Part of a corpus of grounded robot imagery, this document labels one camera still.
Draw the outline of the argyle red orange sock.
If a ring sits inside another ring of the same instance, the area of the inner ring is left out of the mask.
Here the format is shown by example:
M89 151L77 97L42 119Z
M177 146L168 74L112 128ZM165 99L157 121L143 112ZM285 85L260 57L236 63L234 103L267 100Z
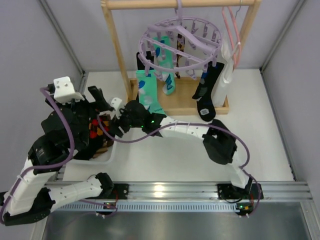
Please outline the argyle red orange sock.
M99 121L96 118L92 119L89 123L89 146L93 150L99 150L103 147L108 149L114 144L114 141L107 137L103 132L103 129L107 132L109 131L111 116L105 113L99 116L99 120L102 127L100 127Z

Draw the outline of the black blue grey sock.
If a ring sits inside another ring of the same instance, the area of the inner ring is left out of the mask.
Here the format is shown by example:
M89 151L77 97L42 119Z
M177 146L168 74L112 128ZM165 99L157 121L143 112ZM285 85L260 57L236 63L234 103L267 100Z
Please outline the black blue grey sock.
M212 121L216 116L211 95L224 66L222 62L217 62L215 66L212 62L209 62L207 71L202 73L196 91L192 96L192 99L196 100L197 112L205 122Z

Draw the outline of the purple round clip hanger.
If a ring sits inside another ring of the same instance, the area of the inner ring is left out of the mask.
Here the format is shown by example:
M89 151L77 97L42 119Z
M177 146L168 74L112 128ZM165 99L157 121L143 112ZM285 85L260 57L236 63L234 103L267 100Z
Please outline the purple round clip hanger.
M192 79L196 78L195 71L206 72L209 62L216 65L218 53L221 50L223 35L216 25L208 20L184 16L182 3L175 9L175 16L151 24L141 36L138 52L144 61L145 73L149 68L154 69L155 77L162 80L162 72L185 72ZM159 42L162 36L170 39L171 46ZM157 63L155 45L172 52L173 68L161 67ZM146 59L147 51L154 56L154 63Z

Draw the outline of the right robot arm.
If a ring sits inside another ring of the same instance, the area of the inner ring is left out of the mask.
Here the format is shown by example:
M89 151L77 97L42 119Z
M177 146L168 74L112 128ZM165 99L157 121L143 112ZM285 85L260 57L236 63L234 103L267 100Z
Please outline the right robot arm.
M214 119L209 124L185 122L158 112L151 113L136 100L123 104L117 97L111 100L110 110L115 112L109 126L111 135L122 138L129 130L137 128L146 138L200 140L209 159L227 167L233 189L241 194L250 192L254 179L244 169L249 161L240 160L237 146L244 141L220 120Z

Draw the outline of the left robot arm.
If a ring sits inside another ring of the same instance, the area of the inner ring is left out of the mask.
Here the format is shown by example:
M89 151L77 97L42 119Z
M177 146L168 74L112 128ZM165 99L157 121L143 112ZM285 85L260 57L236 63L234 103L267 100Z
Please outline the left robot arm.
M72 159L92 158L105 139L92 131L98 114L111 109L102 90L89 87L94 98L89 102L72 85L69 89L65 93L53 84L40 89L53 112L42 122L44 134L28 151L15 183L1 193L0 222L5 226L33 224L62 206L84 199L105 199L114 190L105 172L68 186L46 187L48 180Z

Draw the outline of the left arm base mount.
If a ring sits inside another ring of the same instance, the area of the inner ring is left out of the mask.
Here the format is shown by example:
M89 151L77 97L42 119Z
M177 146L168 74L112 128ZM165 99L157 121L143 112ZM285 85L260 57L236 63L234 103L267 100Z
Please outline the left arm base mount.
M129 184L115 183L112 191L108 195L100 195L97 197L88 197L86 200L127 200L129 194Z

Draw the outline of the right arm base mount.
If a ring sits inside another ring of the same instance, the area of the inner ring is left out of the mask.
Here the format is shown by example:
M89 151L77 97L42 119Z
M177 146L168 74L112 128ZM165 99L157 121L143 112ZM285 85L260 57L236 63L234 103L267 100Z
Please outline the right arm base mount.
M219 183L217 185L218 199L225 200L231 203L242 200L262 200L264 194L260 184L251 183L245 188L233 186L231 183Z

